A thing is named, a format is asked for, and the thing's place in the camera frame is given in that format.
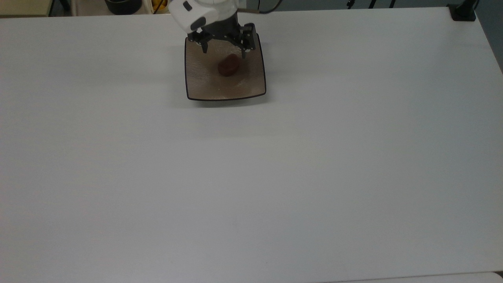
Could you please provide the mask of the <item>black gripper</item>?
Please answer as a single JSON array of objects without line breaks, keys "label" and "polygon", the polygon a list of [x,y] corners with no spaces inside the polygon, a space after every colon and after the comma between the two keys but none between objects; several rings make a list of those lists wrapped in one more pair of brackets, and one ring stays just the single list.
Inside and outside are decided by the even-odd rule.
[{"label": "black gripper", "polygon": [[187,39],[200,46],[203,54],[208,52],[208,42],[212,39],[231,40],[241,51],[241,58],[246,59],[248,53],[257,48],[257,32],[254,23],[241,26],[238,14],[216,21],[202,28],[201,32],[194,31],[187,34]]}]

